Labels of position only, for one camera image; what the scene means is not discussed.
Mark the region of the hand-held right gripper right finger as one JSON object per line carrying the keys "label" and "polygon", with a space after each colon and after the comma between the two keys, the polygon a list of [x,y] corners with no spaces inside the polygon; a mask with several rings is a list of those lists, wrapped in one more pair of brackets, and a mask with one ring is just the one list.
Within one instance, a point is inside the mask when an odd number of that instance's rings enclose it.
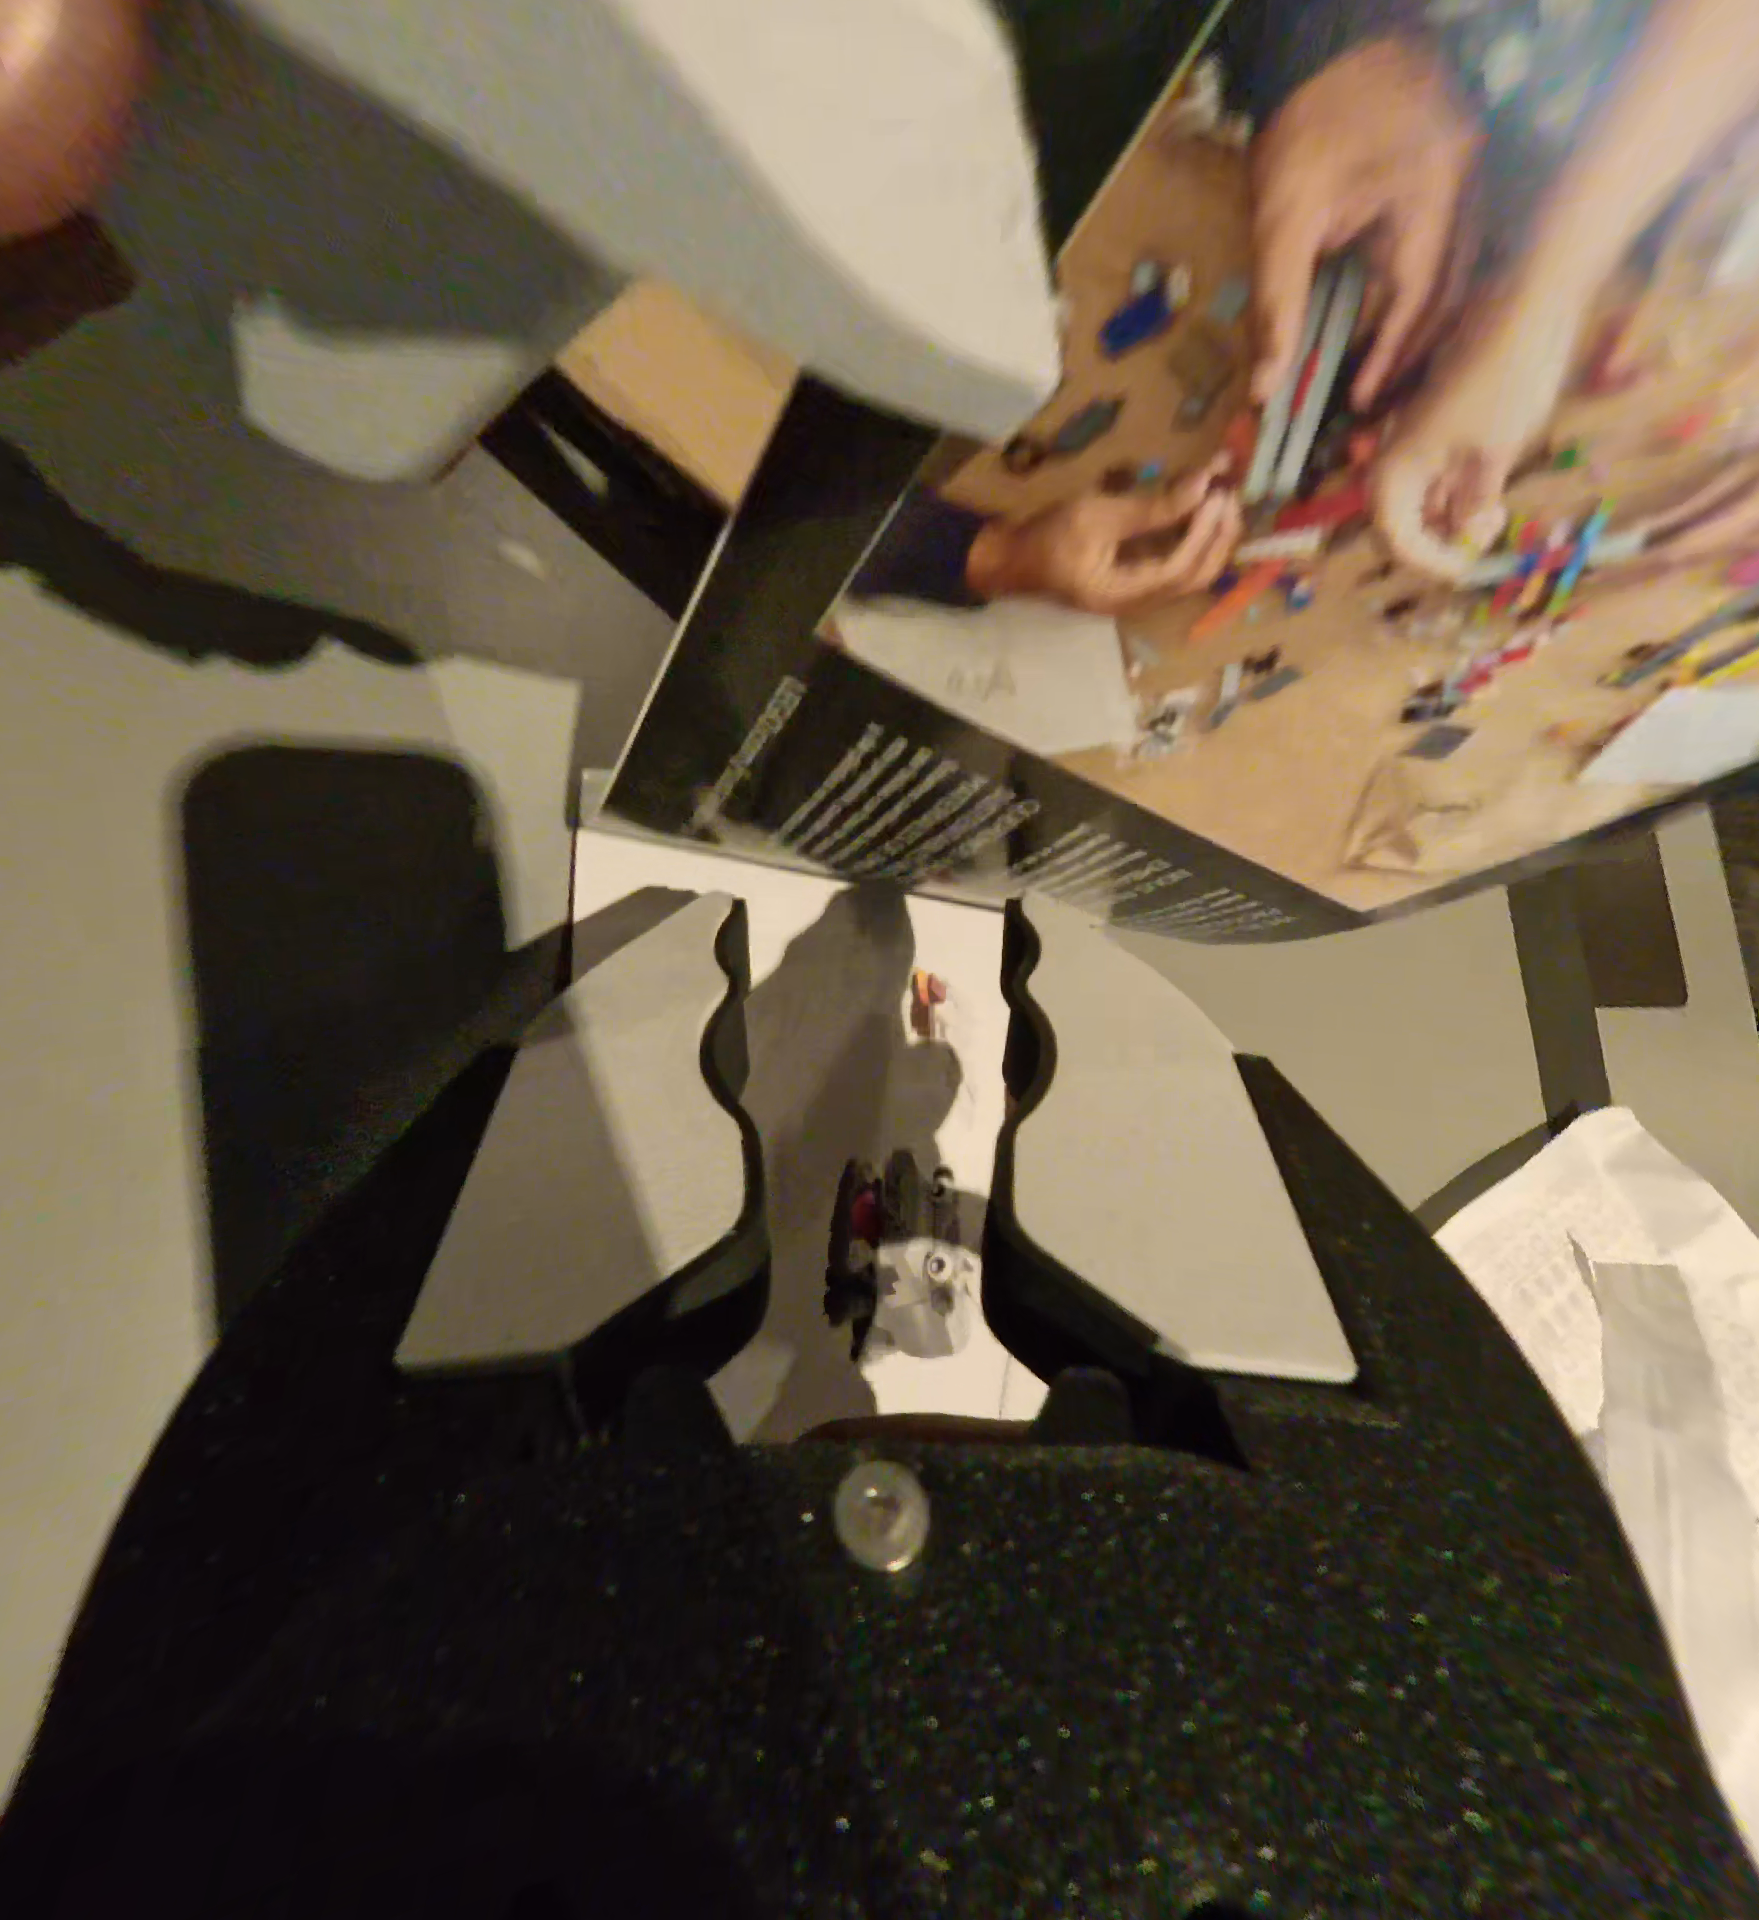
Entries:
{"label": "hand-held right gripper right finger", "polygon": [[984,1303],[1021,1363],[1357,1379],[1232,1043],[1059,903],[1005,923]]}

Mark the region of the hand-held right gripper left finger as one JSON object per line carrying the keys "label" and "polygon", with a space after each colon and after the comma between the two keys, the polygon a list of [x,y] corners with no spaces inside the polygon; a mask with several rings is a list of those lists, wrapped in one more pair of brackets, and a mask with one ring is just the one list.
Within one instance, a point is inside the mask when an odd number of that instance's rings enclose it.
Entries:
{"label": "hand-held right gripper left finger", "polygon": [[397,1341],[411,1377],[669,1366],[710,1379],[764,1324],[746,905],[642,891],[580,943],[575,981],[512,1055]]}

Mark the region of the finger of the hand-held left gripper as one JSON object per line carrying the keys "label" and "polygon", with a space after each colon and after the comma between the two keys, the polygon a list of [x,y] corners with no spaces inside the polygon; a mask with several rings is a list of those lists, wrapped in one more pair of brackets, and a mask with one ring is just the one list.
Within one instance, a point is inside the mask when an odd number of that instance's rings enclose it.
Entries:
{"label": "finger of the hand-held left gripper", "polygon": [[1059,373],[988,5],[160,5],[106,211],[316,469],[448,467],[635,280],[994,441]]}

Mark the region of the printed toy brick box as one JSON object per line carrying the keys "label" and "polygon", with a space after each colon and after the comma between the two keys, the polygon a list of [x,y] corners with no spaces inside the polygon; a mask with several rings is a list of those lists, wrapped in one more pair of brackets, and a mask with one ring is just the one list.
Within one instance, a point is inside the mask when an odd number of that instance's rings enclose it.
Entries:
{"label": "printed toy brick box", "polygon": [[1759,786],[1759,5],[1013,17],[1053,391],[795,385],[580,826],[1236,946]]}

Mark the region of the grey desk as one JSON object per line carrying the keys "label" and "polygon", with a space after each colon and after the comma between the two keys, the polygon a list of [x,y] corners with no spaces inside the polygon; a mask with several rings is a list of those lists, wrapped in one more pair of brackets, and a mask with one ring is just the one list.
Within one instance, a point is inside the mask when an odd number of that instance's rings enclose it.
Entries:
{"label": "grey desk", "polygon": [[1411,923],[1190,949],[1356,1386],[727,1438],[407,1377],[580,973],[577,691],[173,574],[0,436],[0,1917],[1759,1917],[1604,1486],[1289,1068],[1443,1092]]}

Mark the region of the person's left hand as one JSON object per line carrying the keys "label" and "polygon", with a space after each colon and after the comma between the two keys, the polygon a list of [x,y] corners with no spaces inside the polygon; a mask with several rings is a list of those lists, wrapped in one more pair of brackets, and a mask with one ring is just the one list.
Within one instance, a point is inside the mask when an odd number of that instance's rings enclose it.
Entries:
{"label": "person's left hand", "polygon": [[0,2],[0,246],[100,196],[147,58],[147,5]]}

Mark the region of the torn white paper bag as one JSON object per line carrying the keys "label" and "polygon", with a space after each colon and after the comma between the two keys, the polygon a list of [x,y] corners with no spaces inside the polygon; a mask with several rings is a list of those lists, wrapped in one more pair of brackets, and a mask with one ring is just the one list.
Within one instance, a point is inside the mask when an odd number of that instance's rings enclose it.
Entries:
{"label": "torn white paper bag", "polygon": [[1759,1868],[1759,1237],[1606,1108],[1437,1238],[1595,1467]]}

